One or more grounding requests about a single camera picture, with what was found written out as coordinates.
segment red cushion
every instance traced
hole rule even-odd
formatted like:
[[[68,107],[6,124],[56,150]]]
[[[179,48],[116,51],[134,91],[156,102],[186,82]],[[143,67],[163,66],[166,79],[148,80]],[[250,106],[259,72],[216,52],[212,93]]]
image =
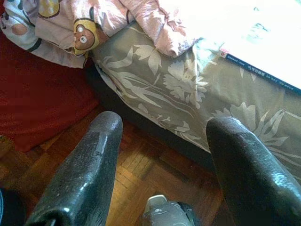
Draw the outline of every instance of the red cushion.
[[[18,150],[30,150],[97,106],[82,69],[34,56],[3,33],[0,42],[0,135],[12,138]]]

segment parquet floor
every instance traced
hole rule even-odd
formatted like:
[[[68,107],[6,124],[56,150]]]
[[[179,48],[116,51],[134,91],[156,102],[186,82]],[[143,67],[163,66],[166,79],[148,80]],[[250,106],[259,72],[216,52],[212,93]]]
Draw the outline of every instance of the parquet floor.
[[[102,111],[100,106],[95,108],[78,123],[27,153],[16,152],[10,140],[0,138],[0,186],[20,193],[28,215],[57,167],[80,141],[90,122]],[[124,121],[106,225],[140,225],[145,203],[155,194],[164,194],[169,200],[190,204],[204,226],[216,221],[214,217],[220,207],[225,209],[215,175]]]

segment bed frame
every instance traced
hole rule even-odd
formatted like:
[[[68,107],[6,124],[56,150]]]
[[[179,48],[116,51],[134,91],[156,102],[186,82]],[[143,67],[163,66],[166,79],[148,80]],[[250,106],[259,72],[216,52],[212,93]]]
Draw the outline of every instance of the bed frame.
[[[102,80],[95,66],[86,69],[86,78],[92,86],[100,104],[109,111],[116,112],[123,119],[128,120],[138,128],[146,131],[149,135],[156,137],[165,144],[175,149],[188,159],[196,162],[207,170],[214,172],[211,154],[194,144],[183,140],[174,133],[163,129],[151,122],[144,116],[129,108],[119,96]]]

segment floral bedsheet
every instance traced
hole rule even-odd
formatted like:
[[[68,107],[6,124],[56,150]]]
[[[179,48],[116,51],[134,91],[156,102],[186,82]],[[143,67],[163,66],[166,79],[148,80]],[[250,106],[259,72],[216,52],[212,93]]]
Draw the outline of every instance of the floral bedsheet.
[[[301,183],[301,96],[218,57],[220,45],[202,39],[170,58],[134,23],[96,48],[94,59],[120,98],[159,126],[209,151],[207,122],[233,116]]]

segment pink duvet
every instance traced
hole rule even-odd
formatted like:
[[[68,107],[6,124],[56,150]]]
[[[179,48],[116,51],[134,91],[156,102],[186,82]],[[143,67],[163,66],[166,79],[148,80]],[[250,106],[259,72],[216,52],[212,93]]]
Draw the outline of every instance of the pink duvet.
[[[57,64],[82,68],[87,53],[133,20],[156,48],[176,57],[199,39],[183,1],[4,0],[0,19],[18,46]]]

